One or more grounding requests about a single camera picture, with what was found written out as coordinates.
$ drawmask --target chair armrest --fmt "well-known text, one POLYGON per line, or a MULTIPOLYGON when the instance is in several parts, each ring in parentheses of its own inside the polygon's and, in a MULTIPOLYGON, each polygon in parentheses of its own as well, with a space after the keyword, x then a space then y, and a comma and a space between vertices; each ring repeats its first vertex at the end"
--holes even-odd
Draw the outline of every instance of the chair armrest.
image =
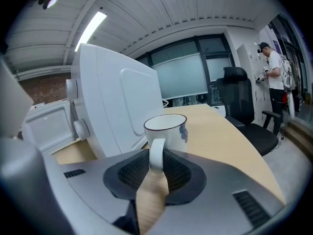
POLYGON ((271 117, 276 117, 276 118, 280 118, 281 116, 277 113, 274 112, 269 112, 269 111, 262 111, 263 114, 265 114, 266 116, 271 116, 271 117))
POLYGON ((225 117, 229 122, 232 123, 237 129, 243 128, 245 124, 241 123, 240 121, 236 120, 235 118, 231 116, 226 116, 225 117))
POLYGON ((277 136, 279 129, 280 129, 280 125, 282 123, 282 117, 274 112, 269 112, 269 111, 262 111, 263 114, 266 115, 266 119, 265 122, 263 124, 263 128, 267 129, 269 121, 271 119, 271 117, 274 118, 274 129, 273 129, 273 134, 277 136))

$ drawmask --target white mug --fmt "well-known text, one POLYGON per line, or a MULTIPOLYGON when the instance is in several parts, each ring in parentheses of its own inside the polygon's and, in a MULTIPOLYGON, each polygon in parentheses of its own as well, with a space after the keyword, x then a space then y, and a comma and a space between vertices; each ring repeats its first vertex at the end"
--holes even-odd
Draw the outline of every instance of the white mug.
POLYGON ((149 163, 152 170, 163 171, 163 148, 186 151, 186 122, 184 115, 166 114, 153 117, 143 124, 150 146, 149 163))

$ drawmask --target black office chair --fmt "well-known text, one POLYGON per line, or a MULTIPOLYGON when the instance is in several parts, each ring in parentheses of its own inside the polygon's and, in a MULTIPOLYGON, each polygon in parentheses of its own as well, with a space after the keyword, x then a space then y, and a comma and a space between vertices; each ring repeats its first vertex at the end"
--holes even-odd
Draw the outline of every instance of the black office chair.
POLYGON ((252 123, 252 87, 246 71, 241 67, 225 67, 224 78, 217 79, 216 85, 225 105, 225 118, 240 130, 261 156, 273 150, 278 144, 281 116, 274 112, 262 111, 267 115, 263 127, 252 123), (267 130, 271 117, 274 118, 273 133, 267 130))

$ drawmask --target brick wall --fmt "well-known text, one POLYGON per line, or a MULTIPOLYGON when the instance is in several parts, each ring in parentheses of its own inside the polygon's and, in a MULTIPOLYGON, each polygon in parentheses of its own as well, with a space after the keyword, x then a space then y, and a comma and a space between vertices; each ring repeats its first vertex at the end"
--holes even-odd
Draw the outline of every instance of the brick wall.
POLYGON ((48 104, 67 97, 66 79, 70 79, 70 73, 35 77, 21 81, 20 85, 34 100, 34 104, 48 104))

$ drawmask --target black cap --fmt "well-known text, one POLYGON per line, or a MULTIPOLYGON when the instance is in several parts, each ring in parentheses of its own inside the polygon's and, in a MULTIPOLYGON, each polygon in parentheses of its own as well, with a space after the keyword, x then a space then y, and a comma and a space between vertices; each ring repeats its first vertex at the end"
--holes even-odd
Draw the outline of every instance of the black cap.
POLYGON ((265 42, 260 43, 259 46, 260 46, 260 50, 261 50, 261 51, 262 51, 263 48, 269 47, 268 43, 265 43, 265 42))

